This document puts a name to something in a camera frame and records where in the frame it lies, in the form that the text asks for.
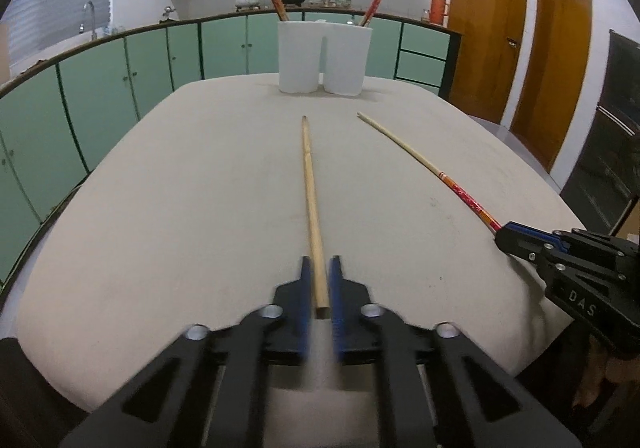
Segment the screw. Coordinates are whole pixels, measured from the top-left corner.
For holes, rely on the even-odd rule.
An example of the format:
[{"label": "screw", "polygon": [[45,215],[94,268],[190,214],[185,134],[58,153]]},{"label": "screw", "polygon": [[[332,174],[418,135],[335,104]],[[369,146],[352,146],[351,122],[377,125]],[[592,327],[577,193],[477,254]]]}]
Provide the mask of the screw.
[{"label": "screw", "polygon": [[436,333],[440,338],[455,338],[460,330],[452,323],[444,322],[436,326]]},{"label": "screw", "polygon": [[277,318],[280,315],[282,315],[282,307],[279,305],[265,305],[260,309],[260,316],[263,318]]},{"label": "screw", "polygon": [[207,334],[209,334],[209,329],[204,327],[204,325],[192,325],[189,327],[184,333],[184,335],[190,340],[202,340]]},{"label": "screw", "polygon": [[360,308],[360,312],[367,318],[375,318],[382,315],[385,310],[377,303],[366,303]]}]

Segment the white container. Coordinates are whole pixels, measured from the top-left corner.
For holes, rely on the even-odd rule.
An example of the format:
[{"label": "white container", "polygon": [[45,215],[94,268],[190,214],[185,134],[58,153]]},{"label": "white container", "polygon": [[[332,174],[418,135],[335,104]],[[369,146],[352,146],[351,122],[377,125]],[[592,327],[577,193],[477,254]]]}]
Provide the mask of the white container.
[{"label": "white container", "polygon": [[311,93],[318,89],[320,51],[326,23],[278,22],[278,86],[284,93]]},{"label": "white container", "polygon": [[371,32],[371,28],[354,24],[326,24],[325,91],[342,96],[360,94]]}]

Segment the orange thermos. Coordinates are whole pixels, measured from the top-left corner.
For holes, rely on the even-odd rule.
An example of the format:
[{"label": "orange thermos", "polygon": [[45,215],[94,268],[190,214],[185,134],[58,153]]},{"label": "orange thermos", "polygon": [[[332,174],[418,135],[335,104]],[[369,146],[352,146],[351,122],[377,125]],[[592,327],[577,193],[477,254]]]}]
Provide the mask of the orange thermos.
[{"label": "orange thermos", "polygon": [[429,9],[429,22],[444,26],[444,17],[449,15],[447,10],[447,0],[431,0],[431,8]]}]

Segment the sink faucet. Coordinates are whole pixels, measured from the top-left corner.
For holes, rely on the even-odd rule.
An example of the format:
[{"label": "sink faucet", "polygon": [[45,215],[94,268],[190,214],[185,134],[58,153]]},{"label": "sink faucet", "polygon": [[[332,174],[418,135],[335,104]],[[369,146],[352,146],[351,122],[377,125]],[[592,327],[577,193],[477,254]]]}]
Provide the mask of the sink faucet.
[{"label": "sink faucet", "polygon": [[98,34],[95,32],[95,7],[92,1],[87,1],[82,8],[82,24],[80,24],[80,32],[84,33],[84,21],[86,20],[86,8],[91,8],[91,40],[97,40]]}]

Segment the beige tablecloth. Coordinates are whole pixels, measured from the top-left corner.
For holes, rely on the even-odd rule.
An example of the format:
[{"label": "beige tablecloth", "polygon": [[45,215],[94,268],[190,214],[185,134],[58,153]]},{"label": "beige tablecloth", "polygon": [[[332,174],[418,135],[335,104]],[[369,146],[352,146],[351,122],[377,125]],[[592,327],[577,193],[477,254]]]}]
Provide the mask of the beige tablecloth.
[{"label": "beige tablecloth", "polygon": [[[531,266],[500,253],[449,188],[357,111],[445,170],[501,223],[580,226],[507,146],[415,85],[367,78],[361,96],[340,98],[282,94],[275,74],[196,82],[122,139],[55,225],[18,313],[31,362],[92,410],[186,325],[232,325],[296,278],[308,254],[306,115],[327,258],[341,255],[347,278],[408,322],[454,321],[506,370],[524,368],[570,319],[543,298]],[[335,367],[309,367],[305,392],[272,392],[267,444],[370,436],[370,395],[340,393]],[[311,390],[333,404],[313,405]]]}]

